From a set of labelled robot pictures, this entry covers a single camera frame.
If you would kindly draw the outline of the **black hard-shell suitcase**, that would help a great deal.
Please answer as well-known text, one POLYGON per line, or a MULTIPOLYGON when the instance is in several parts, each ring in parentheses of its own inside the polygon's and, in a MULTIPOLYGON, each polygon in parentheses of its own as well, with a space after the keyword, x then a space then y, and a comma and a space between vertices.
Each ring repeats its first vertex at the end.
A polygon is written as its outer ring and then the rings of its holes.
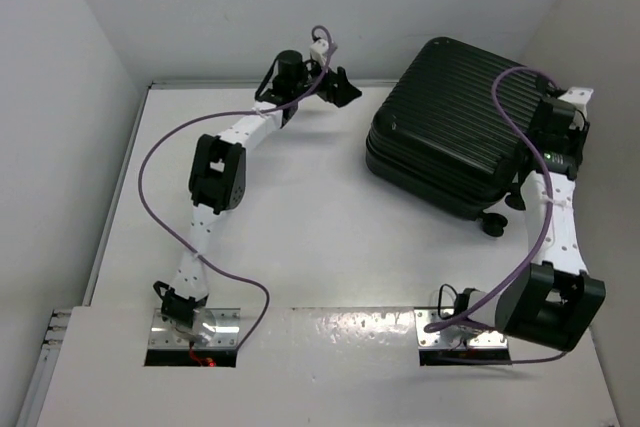
POLYGON ((450 37, 429 40, 376 111, 365 161, 383 180, 500 237, 490 212, 510 190, 530 151, 541 100, 558 87, 543 74, 450 37))

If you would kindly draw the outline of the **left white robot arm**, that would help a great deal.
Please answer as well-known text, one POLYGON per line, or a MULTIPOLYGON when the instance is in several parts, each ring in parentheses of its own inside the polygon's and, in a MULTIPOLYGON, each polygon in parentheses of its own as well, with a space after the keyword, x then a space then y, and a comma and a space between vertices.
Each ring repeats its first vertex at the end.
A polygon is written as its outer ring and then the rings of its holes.
POLYGON ((304 59, 296 50, 280 52, 254 94, 254 106, 238 111, 240 119, 216 135, 202 135, 195 147, 188 179, 193 205, 189 235, 172 235, 184 247, 177 272, 168 284, 156 282, 161 313, 181 332, 193 335, 209 296, 203 257, 214 225, 239 206, 246 191, 248 154, 282 129, 299 103, 316 95, 338 108, 361 96, 344 68, 329 67, 337 47, 323 39, 310 46, 304 59))

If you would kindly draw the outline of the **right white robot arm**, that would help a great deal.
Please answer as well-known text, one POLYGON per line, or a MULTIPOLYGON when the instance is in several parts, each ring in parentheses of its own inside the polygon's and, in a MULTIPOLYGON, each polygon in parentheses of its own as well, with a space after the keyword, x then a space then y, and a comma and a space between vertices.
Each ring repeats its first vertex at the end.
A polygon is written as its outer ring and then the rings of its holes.
POLYGON ((524 170, 516 187, 531 250, 524 269, 493 298, 467 288, 455 303, 469 321, 562 352, 576 347, 606 297, 604 282, 589 275, 580 253, 574 215, 591 95, 571 88, 547 97, 531 125, 545 165, 524 170))

